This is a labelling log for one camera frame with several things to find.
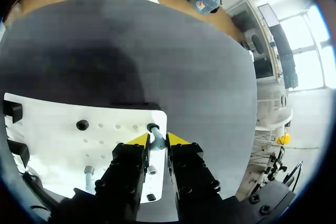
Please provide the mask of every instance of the yellow object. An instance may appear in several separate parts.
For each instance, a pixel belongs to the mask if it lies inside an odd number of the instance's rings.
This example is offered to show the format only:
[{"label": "yellow object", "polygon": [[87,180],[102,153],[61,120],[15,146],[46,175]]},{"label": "yellow object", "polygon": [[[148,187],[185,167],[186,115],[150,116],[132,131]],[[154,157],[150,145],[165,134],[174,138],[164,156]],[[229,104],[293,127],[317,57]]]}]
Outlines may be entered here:
[{"label": "yellow object", "polygon": [[190,144],[186,140],[183,140],[182,138],[175,136],[174,134],[170,132],[168,132],[168,137],[169,137],[170,146],[176,145],[176,144]]},{"label": "yellow object", "polygon": [[146,146],[146,142],[147,142],[147,139],[150,137],[150,135],[148,133],[146,134],[143,134],[135,139],[133,139],[132,141],[126,143],[126,144],[139,144],[139,145],[143,145],[143,146]]},{"label": "yellow object", "polygon": [[288,144],[289,142],[290,142],[290,135],[288,133],[277,138],[277,144],[285,145]]}]

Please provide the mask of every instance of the gray table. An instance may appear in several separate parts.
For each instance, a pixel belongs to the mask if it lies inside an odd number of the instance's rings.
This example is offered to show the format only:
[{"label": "gray table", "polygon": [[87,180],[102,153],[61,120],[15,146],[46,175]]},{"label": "gray table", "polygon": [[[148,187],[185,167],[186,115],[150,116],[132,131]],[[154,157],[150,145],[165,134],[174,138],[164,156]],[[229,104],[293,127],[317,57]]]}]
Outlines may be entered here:
[{"label": "gray table", "polygon": [[[52,4],[7,29],[0,73],[2,97],[161,108],[170,132],[203,148],[220,195],[238,189],[253,144],[256,77],[248,52],[207,23],[142,0]],[[3,168],[19,188],[5,134],[2,123]],[[142,205],[138,217],[177,219],[167,173],[162,199]]]}]

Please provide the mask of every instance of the chair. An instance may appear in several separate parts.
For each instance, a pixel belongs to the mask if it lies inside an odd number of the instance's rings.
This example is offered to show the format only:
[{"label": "chair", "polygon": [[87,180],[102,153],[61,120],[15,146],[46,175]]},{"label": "chair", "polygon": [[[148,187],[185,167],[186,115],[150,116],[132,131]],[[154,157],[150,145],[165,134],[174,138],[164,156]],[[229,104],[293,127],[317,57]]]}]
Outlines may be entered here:
[{"label": "chair", "polygon": [[285,125],[293,118],[293,109],[288,107],[272,111],[256,126],[254,141],[260,144],[274,144],[274,140],[283,136]]}]

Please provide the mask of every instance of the screw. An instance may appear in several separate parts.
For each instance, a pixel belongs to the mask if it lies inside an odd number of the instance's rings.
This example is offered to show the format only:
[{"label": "screw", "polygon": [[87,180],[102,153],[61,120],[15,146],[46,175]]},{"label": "screw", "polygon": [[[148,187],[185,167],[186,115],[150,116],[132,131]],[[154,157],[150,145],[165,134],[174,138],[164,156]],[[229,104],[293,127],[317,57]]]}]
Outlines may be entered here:
[{"label": "screw", "polygon": [[97,180],[94,184],[97,187],[102,187],[105,185],[104,181],[102,181],[101,179]]},{"label": "screw", "polygon": [[258,195],[258,194],[252,194],[251,196],[250,196],[250,202],[252,203],[252,204],[256,204],[256,203],[258,203],[260,201],[260,196]]},{"label": "screw", "polygon": [[219,189],[220,184],[221,184],[221,183],[220,183],[218,180],[214,180],[214,181],[211,182],[212,188],[213,188],[214,190]]},{"label": "screw", "polygon": [[263,205],[261,206],[259,212],[261,215],[267,215],[271,212],[271,207],[269,205]]},{"label": "screw", "polygon": [[180,194],[189,194],[192,192],[192,188],[188,186],[184,186],[180,189]]},{"label": "screw", "polygon": [[134,187],[131,187],[131,186],[125,186],[125,190],[128,194],[134,194],[135,192]]}]

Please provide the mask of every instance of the window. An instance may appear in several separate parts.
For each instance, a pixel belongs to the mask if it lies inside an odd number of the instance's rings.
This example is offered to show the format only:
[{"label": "window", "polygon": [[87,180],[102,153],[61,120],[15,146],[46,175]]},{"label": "window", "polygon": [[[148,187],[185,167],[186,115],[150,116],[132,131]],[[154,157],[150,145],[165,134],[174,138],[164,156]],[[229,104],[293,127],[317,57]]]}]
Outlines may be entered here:
[{"label": "window", "polygon": [[332,46],[327,46],[322,49],[321,59],[326,86],[336,89],[336,64]]},{"label": "window", "polygon": [[315,89],[323,86],[322,70],[316,51],[294,55],[299,86],[295,90]]},{"label": "window", "polygon": [[314,44],[307,24],[302,16],[282,21],[281,26],[286,34],[290,49],[295,50]]},{"label": "window", "polygon": [[330,35],[322,18],[322,15],[316,6],[312,6],[307,12],[309,18],[309,26],[314,33],[318,42],[330,39]]},{"label": "window", "polygon": [[304,14],[283,20],[281,26],[296,65],[298,87],[294,90],[336,88],[334,50],[319,9],[312,6]]}]

